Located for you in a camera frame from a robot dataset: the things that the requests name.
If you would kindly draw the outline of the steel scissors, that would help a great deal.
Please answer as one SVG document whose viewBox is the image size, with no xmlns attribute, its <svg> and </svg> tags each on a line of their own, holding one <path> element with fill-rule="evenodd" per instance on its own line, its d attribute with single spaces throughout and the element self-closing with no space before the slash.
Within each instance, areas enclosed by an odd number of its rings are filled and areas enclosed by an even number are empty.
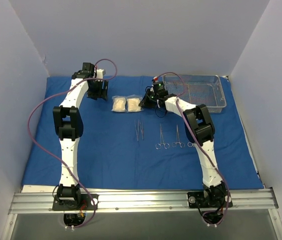
<svg viewBox="0 0 282 240">
<path fill-rule="evenodd" d="M 179 146 L 180 148 L 184 148 L 185 147 L 185 144 L 180 141 L 178 125 L 176 125 L 176 140 L 172 143 L 172 147 L 173 148 L 176 148 L 177 146 Z"/>
</svg>

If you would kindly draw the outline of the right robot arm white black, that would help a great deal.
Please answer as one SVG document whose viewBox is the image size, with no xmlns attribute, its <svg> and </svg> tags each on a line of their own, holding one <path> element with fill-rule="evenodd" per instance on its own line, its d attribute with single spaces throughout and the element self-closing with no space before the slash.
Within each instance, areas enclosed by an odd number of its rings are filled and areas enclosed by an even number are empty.
<svg viewBox="0 0 282 240">
<path fill-rule="evenodd" d="M 203 202 L 215 206 L 231 200 L 228 185 L 220 173 L 214 152 L 215 127 L 208 108 L 186 102 L 175 94 L 169 94 L 162 81 L 152 80 L 141 100 L 142 108 L 162 108 L 182 117 L 188 141 L 196 148 L 203 174 Z"/>
</svg>

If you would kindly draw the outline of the white gauze pack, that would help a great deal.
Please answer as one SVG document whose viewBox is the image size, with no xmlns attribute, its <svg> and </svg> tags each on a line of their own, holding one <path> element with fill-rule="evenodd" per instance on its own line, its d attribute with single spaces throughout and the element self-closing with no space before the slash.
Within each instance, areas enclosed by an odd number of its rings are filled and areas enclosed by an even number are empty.
<svg viewBox="0 0 282 240">
<path fill-rule="evenodd" d="M 113 96 L 112 97 L 113 105 L 112 105 L 112 111 L 117 113 L 125 113 L 126 110 L 126 102 L 127 98 L 125 96 Z"/>
<path fill-rule="evenodd" d="M 127 97 L 127 111 L 129 113 L 140 112 L 142 108 L 139 106 L 141 103 L 141 96 L 138 95 L 130 95 Z"/>
</svg>

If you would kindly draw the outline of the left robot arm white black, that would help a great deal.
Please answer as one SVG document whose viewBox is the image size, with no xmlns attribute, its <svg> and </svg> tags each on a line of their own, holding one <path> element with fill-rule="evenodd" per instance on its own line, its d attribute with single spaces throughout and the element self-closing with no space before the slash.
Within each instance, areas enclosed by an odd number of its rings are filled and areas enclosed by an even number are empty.
<svg viewBox="0 0 282 240">
<path fill-rule="evenodd" d="M 91 198 L 81 194 L 77 172 L 77 152 L 83 135 L 83 121 L 79 107 L 83 97 L 93 100 L 107 100 L 108 81 L 104 80 L 105 70 L 84 62 L 82 69 L 72 75 L 71 91 L 59 106 L 53 108 L 53 121 L 56 135 L 61 145 L 61 177 L 54 196 L 52 209 L 84 210 L 89 208 Z"/>
</svg>

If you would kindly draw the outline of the blue surgical drape cloth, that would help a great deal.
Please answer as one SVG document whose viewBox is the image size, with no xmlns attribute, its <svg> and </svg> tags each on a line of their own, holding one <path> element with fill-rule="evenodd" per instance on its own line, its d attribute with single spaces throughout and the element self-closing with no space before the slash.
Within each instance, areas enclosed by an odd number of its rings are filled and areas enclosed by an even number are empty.
<svg viewBox="0 0 282 240">
<path fill-rule="evenodd" d="M 55 186 L 61 177 L 59 139 L 55 133 L 52 109 L 63 100 L 71 78 L 47 79 L 47 102 L 43 105 L 22 184 Z M 231 190 L 260 189 L 258 177 L 246 142 L 230 83 L 221 80 L 227 106 L 212 120 L 216 129 L 214 151 L 220 172 Z M 173 113 L 145 109 L 141 112 L 113 112 L 111 100 L 85 97 L 79 108 L 84 132 L 78 145 L 77 171 L 87 188 L 124 190 L 200 190 L 202 170 L 193 147 L 156 149 L 160 125 L 164 141 L 187 142 L 184 122 Z M 135 120 L 144 126 L 136 140 Z"/>
</svg>

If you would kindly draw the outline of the steel scalpel handle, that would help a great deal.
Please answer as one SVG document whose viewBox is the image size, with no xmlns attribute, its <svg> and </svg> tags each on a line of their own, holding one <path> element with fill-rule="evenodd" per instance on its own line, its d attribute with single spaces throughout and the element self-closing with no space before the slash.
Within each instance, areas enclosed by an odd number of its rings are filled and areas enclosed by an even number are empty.
<svg viewBox="0 0 282 240">
<path fill-rule="evenodd" d="M 135 120 L 135 131 L 136 131 L 136 140 L 139 141 L 139 133 L 140 133 L 139 120 Z"/>
</svg>

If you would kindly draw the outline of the metal mesh instrument tray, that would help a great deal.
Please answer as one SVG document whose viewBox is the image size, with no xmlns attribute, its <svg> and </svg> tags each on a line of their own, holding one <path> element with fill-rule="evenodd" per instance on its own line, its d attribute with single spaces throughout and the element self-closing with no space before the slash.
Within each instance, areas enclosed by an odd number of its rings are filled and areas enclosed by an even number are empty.
<svg viewBox="0 0 282 240">
<path fill-rule="evenodd" d="M 165 89 L 170 94 L 185 93 L 180 98 L 188 103 L 207 106 L 212 114 L 220 113 L 227 106 L 221 79 L 217 75 L 163 76 Z"/>
</svg>

